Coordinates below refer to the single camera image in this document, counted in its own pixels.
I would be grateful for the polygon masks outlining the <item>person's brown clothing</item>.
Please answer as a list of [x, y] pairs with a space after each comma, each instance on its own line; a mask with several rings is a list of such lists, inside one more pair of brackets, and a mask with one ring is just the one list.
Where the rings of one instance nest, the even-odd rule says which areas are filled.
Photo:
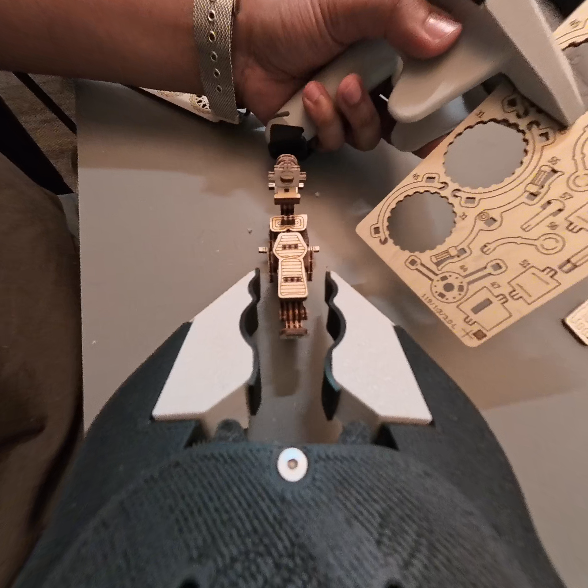
[[82, 437], [75, 87], [1, 72], [1, 587], [43, 532]]

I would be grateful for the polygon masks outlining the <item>small wooden puzzle strip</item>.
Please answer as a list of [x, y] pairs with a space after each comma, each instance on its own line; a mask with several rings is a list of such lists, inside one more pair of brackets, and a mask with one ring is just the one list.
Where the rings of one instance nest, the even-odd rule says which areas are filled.
[[570, 312], [562, 322], [579, 342], [587, 346], [587, 302]]

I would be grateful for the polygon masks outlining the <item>wooden puzzle sheet with window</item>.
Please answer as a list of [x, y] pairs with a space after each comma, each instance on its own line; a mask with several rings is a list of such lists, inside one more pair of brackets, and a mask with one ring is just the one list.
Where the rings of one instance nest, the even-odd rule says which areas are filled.
[[[447, 172], [447, 152], [491, 123], [522, 140], [520, 165], [490, 187], [462, 185]], [[452, 206], [454, 226], [443, 244], [412, 253], [393, 241], [389, 219], [425, 193]], [[499, 86], [356, 232], [465, 345], [481, 345], [587, 276], [587, 114], [561, 129]]]

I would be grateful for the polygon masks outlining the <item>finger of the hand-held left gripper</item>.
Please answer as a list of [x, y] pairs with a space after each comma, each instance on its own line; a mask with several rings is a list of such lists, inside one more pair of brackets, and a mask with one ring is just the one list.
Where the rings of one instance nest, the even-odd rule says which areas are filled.
[[520, 93], [564, 126], [578, 119], [572, 67], [536, 1], [485, 1], [512, 48], [502, 72]]

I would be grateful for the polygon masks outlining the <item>grey desk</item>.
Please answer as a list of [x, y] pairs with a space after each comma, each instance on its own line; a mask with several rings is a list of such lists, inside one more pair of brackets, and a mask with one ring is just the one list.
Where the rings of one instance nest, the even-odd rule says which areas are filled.
[[255, 119], [209, 123], [120, 85], [77, 85], [85, 425], [186, 320], [253, 268], [262, 273], [262, 405], [251, 437], [327, 443], [339, 426], [320, 401], [325, 271], [334, 270], [401, 325], [467, 393], [502, 445], [535, 526], [568, 587], [587, 587], [587, 347], [562, 319], [587, 281], [470, 349], [355, 232], [420, 162], [381, 142], [306, 162], [300, 210], [320, 246], [309, 336], [282, 341], [266, 258], [276, 207]]

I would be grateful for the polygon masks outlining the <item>wooden vehicle model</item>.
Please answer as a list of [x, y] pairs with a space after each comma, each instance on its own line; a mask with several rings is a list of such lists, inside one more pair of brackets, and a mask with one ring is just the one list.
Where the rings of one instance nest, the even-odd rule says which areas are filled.
[[270, 218], [268, 246], [260, 247], [259, 252], [267, 256], [269, 281], [277, 284], [281, 337], [285, 339], [307, 335], [305, 301], [313, 280], [313, 258], [320, 251], [310, 244], [307, 215], [295, 211], [305, 181], [306, 173], [292, 154], [278, 156], [268, 172], [268, 188], [280, 213]]

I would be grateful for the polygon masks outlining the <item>person's left hand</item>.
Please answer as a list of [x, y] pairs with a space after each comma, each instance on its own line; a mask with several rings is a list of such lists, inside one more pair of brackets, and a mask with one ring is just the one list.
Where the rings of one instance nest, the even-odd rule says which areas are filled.
[[370, 151], [383, 130], [361, 77], [345, 77], [332, 98], [314, 74], [361, 40], [385, 39], [401, 54], [429, 59], [461, 30], [427, 1], [240, 1], [232, 38], [236, 99], [268, 123], [302, 90], [320, 149], [347, 142]]

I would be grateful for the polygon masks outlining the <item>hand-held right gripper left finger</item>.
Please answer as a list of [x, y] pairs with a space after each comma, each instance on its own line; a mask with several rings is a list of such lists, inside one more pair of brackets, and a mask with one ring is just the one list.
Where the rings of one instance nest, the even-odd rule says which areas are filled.
[[249, 427], [261, 404], [254, 340], [260, 292], [254, 269], [192, 319], [153, 408], [155, 420], [198, 420], [210, 435], [224, 420]]

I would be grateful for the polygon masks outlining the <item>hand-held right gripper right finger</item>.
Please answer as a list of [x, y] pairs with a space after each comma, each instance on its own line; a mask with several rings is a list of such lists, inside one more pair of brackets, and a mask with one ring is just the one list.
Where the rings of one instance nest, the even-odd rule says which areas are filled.
[[325, 274], [326, 330], [322, 408], [327, 420], [428, 426], [433, 418], [394, 323], [334, 271]]

